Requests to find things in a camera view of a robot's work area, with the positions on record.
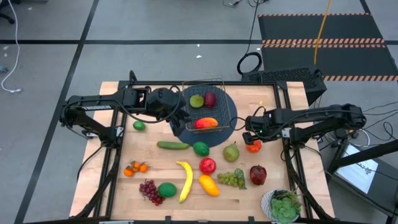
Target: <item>metal wire basket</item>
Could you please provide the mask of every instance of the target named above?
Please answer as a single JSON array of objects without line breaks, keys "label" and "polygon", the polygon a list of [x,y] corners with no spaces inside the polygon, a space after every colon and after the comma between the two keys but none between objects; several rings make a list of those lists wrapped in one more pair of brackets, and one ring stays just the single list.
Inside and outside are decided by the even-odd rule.
[{"label": "metal wire basket", "polygon": [[[193,133],[207,133],[212,131],[222,131],[229,127],[231,114],[229,112],[225,85],[222,79],[213,78],[183,82],[182,90],[185,101],[187,102],[185,111],[190,114],[190,118],[192,119],[186,124],[187,130]],[[202,106],[201,108],[193,108],[190,106],[189,101],[191,96],[200,95],[205,97],[207,92],[212,92],[216,95],[216,104],[214,107],[207,108]],[[194,123],[201,118],[214,118],[217,120],[218,125],[214,128],[196,129],[194,127]]]}]

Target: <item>banana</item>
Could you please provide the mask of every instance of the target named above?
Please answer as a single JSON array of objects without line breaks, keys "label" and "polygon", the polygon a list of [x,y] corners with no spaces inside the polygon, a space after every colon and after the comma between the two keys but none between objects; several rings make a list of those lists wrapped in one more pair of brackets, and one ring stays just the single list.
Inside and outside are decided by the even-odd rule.
[{"label": "banana", "polygon": [[180,194],[180,203],[182,203],[187,199],[189,191],[191,191],[192,181],[193,181],[193,171],[192,171],[192,167],[187,162],[177,161],[176,163],[180,164],[185,169],[185,172],[187,173],[187,179],[185,180],[184,188],[182,189],[181,194]]}]

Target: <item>plant pot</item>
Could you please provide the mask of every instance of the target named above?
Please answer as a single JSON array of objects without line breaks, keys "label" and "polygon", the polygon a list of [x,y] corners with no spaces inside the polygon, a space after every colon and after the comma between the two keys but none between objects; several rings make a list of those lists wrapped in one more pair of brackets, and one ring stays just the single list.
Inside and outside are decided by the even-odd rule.
[{"label": "plant pot", "polygon": [[[273,222],[279,222],[278,219],[276,219],[275,217],[272,216],[272,209],[271,209],[271,199],[272,196],[274,195],[275,191],[278,190],[284,190],[284,189],[276,189],[276,190],[270,190],[267,193],[264,194],[264,196],[262,196],[261,199],[261,209],[262,212],[264,212],[264,214],[266,215],[266,217],[268,217],[271,221]],[[293,220],[291,220],[290,222],[294,222],[296,221],[296,219],[299,218],[299,215],[297,215]]]}]

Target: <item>green pear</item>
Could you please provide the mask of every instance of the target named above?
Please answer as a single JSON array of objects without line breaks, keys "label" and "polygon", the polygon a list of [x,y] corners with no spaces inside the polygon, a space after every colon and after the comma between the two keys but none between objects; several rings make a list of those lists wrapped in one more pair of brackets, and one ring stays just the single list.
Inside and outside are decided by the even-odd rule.
[{"label": "green pear", "polygon": [[234,162],[239,158],[239,149],[235,142],[224,148],[223,155],[230,162]]}]

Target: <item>wooden tabletop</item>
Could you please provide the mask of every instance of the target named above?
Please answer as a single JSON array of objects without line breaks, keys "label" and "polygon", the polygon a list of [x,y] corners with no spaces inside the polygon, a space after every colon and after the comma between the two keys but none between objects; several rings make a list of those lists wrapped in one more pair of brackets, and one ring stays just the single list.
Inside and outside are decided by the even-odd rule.
[{"label": "wooden tabletop", "polygon": [[[112,94],[117,87],[118,82],[103,82],[100,94]],[[152,86],[152,89],[160,87],[162,86],[156,85]],[[238,116],[242,118],[252,115],[260,105],[266,107],[267,110],[276,107],[271,86],[228,85],[225,88],[237,107]],[[293,110],[308,108],[302,83],[288,83],[288,91]],[[94,119],[105,126],[110,126],[112,113],[112,111],[97,111],[94,114]],[[146,116],[140,116],[140,118],[153,119]],[[216,161],[217,170],[211,176],[216,180],[219,173],[233,172],[235,168],[241,168],[244,171],[248,189],[239,190],[218,184],[220,195],[210,197],[198,182],[201,175],[198,166],[202,157],[196,155],[191,147],[182,151],[170,151],[159,149],[156,146],[157,141],[178,141],[177,137],[173,136],[168,123],[147,124],[146,130],[139,132],[133,129],[133,122],[134,120],[128,117],[113,202],[111,216],[113,220],[164,220],[165,216],[170,215],[173,220],[246,221],[248,216],[254,216],[256,221],[268,221],[269,219],[263,214],[260,206],[262,196],[270,190],[289,189],[286,164],[280,159],[281,140],[262,143],[261,151],[252,154],[245,148],[242,139],[244,130],[242,130],[235,131],[227,141],[212,147],[209,157]],[[238,121],[237,127],[242,125],[243,122]],[[297,126],[309,125],[311,123],[302,123]],[[227,162],[223,158],[222,150],[235,141],[240,151],[240,157],[236,162]],[[99,145],[98,139],[89,140],[83,160],[90,156]],[[318,149],[316,140],[309,140],[307,145]],[[70,215],[80,212],[98,188],[104,152],[105,150],[102,150],[92,158],[81,171]],[[301,155],[309,191],[323,209],[334,217],[320,156],[308,149],[301,149]],[[133,160],[146,161],[150,166],[149,170],[145,174],[135,173],[133,177],[124,176],[123,169]],[[178,198],[185,183],[185,171],[175,161],[187,161],[193,168],[192,189],[184,203],[179,203]],[[267,179],[262,186],[253,185],[249,178],[250,168],[258,164],[267,170]],[[145,179],[153,179],[156,186],[163,182],[172,182],[178,188],[177,195],[166,199],[162,205],[156,207],[148,199],[144,201],[139,193],[139,184],[143,183]],[[104,193],[103,198],[102,215],[105,211],[108,191]]]}]

